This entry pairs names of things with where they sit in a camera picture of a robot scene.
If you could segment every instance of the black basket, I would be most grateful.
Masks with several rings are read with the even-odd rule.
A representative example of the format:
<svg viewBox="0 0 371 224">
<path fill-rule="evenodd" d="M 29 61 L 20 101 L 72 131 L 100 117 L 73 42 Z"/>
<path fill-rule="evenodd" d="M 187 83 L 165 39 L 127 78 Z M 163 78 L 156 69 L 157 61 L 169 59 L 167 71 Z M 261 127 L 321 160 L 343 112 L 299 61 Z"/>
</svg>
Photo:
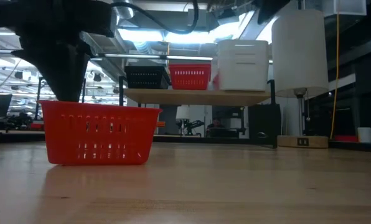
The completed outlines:
<svg viewBox="0 0 371 224">
<path fill-rule="evenodd" d="M 169 76 L 163 66 L 126 66 L 129 88 L 167 89 Z"/>
</svg>

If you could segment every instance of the red basket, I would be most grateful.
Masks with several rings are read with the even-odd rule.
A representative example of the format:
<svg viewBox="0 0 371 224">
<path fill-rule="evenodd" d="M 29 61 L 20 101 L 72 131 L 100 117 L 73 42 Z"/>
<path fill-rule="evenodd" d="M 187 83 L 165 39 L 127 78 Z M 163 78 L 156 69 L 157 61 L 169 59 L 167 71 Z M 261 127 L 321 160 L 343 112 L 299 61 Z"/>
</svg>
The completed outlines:
<svg viewBox="0 0 371 224">
<path fill-rule="evenodd" d="M 160 109 L 40 101 L 52 164 L 143 164 Z"/>
<path fill-rule="evenodd" d="M 169 65 L 174 90 L 206 90 L 210 81 L 210 64 Z"/>
</svg>

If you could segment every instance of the wooden table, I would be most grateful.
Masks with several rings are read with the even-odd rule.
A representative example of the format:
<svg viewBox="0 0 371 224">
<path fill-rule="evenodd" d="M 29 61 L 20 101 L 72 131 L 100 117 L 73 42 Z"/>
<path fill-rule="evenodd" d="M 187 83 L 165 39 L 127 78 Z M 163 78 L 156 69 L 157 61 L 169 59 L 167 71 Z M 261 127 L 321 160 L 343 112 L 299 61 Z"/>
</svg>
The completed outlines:
<svg viewBox="0 0 371 224">
<path fill-rule="evenodd" d="M 253 106 L 270 98 L 261 91 L 148 90 L 125 89 L 124 95 L 137 103 L 160 105 Z"/>
<path fill-rule="evenodd" d="M 371 153 L 154 143 L 143 166 L 62 167 L 1 144 L 0 223 L 371 224 Z"/>
</svg>

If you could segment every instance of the white storage box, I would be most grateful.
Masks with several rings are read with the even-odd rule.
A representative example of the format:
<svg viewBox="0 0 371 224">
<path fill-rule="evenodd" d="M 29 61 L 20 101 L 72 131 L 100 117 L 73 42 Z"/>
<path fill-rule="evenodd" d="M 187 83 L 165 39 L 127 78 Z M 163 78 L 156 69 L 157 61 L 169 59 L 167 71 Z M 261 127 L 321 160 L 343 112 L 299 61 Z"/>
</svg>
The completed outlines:
<svg viewBox="0 0 371 224">
<path fill-rule="evenodd" d="M 221 90 L 266 91 L 268 43 L 260 40 L 223 40 L 218 43 Z"/>
</svg>

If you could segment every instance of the plastic basket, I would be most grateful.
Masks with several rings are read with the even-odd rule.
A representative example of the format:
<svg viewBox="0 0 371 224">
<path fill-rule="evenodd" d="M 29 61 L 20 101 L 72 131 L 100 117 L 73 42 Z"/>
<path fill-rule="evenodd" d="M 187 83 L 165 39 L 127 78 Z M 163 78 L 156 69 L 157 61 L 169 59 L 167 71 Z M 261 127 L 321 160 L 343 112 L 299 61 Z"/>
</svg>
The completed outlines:
<svg viewBox="0 0 371 224">
<path fill-rule="evenodd" d="M 163 66 L 126 66 L 129 88 L 167 89 L 169 76 Z"/>
<path fill-rule="evenodd" d="M 135 165 L 148 160 L 160 109 L 40 103 L 50 163 Z"/>
<path fill-rule="evenodd" d="M 169 65 L 174 90 L 206 90 L 210 81 L 210 64 Z"/>
</svg>

